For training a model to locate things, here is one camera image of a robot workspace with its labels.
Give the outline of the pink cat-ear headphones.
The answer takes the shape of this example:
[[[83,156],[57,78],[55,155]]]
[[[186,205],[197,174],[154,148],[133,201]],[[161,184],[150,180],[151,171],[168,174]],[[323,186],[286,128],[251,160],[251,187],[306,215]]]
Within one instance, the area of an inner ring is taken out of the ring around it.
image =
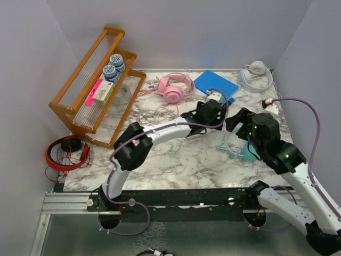
[[[182,100],[187,99],[195,94],[196,86],[194,81],[187,75],[182,73],[169,73],[162,78],[156,77],[158,84],[156,86],[150,85],[148,89],[141,89],[138,96],[146,96],[152,92],[157,92],[158,95],[162,96],[168,103],[176,106],[176,117],[165,118],[153,122],[152,124],[159,124],[164,121],[172,121],[179,117],[178,103]],[[170,81],[183,83],[186,85],[186,90],[183,90],[180,86],[171,85]]]

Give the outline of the teal cat-ear headphones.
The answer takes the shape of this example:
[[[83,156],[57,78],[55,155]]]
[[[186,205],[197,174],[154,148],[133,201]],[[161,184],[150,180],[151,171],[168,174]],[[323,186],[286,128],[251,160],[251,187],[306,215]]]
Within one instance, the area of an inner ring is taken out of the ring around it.
[[[223,141],[218,145],[217,149],[227,151],[230,154],[231,159],[238,158],[241,161],[250,163],[260,160],[260,156],[249,142],[245,143],[241,149],[232,149],[229,146],[229,139],[232,138],[233,135],[234,133],[231,132],[226,133]]]

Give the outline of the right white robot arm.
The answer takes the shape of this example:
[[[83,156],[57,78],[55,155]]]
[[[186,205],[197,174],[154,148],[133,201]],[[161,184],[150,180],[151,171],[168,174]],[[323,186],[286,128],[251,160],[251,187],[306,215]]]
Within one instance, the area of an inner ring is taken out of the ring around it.
[[[339,252],[340,208],[309,171],[300,150],[281,139],[277,120],[271,114],[242,108],[225,123],[229,132],[238,128],[237,137],[250,143],[260,159],[290,184],[306,208],[282,197],[262,181],[247,188],[246,205],[252,209],[261,205],[287,220],[318,254]]]

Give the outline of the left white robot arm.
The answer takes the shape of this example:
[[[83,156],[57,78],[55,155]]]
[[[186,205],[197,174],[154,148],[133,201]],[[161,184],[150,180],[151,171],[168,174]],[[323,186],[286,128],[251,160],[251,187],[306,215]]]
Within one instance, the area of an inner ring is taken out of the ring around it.
[[[152,147],[173,139],[204,135],[208,129],[221,130],[228,108],[228,103],[220,104],[212,99],[199,101],[195,110],[173,121],[150,126],[138,122],[129,125],[114,143],[109,157],[112,171],[99,189],[99,204],[108,211],[117,206],[117,197],[130,171],[144,163]]]

